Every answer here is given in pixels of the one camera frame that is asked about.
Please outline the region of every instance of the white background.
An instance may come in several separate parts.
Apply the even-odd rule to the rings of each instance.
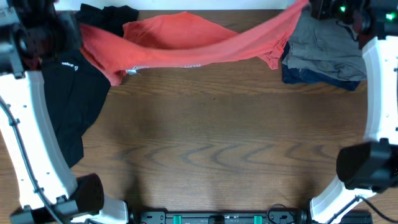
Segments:
[[[138,10],[285,9],[294,0],[59,0],[57,10],[79,10],[81,3],[102,9],[128,5]]]

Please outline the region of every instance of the green strip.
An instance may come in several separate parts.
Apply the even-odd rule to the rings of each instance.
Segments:
[[[181,215],[174,215],[174,217],[173,217],[173,224],[182,224],[182,217],[181,217]]]
[[[262,216],[255,215],[254,216],[254,224],[262,224]]]

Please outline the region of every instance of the blue fabric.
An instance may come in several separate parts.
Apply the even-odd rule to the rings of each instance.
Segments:
[[[286,57],[289,50],[290,50],[289,43],[286,43],[284,53],[282,54],[282,60]],[[327,75],[314,72],[307,68],[289,69],[288,66],[284,64],[282,64],[282,81],[286,84],[297,84],[297,83],[316,84],[319,82],[324,82],[349,91],[354,91],[361,83],[360,81],[356,82],[356,81],[337,80]]]

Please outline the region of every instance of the wood surface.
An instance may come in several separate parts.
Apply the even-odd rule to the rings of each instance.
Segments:
[[[177,11],[142,11],[141,18]],[[236,32],[278,11],[195,11]],[[83,136],[77,176],[96,172],[104,191],[135,209],[266,210],[305,206],[335,176],[342,147],[362,141],[366,84],[286,85],[259,58],[200,68],[156,68],[110,90]],[[371,199],[398,218],[398,191]],[[0,139],[0,223],[19,205]],[[384,223],[374,215],[376,223]]]

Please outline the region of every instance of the stretched red fabric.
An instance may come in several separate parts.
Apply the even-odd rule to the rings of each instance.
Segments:
[[[123,26],[125,39],[81,24],[80,51],[112,86],[121,83],[125,70],[138,68],[197,67],[258,56],[277,69],[307,4],[308,0],[296,0],[275,18],[242,34],[187,12],[127,23]]]

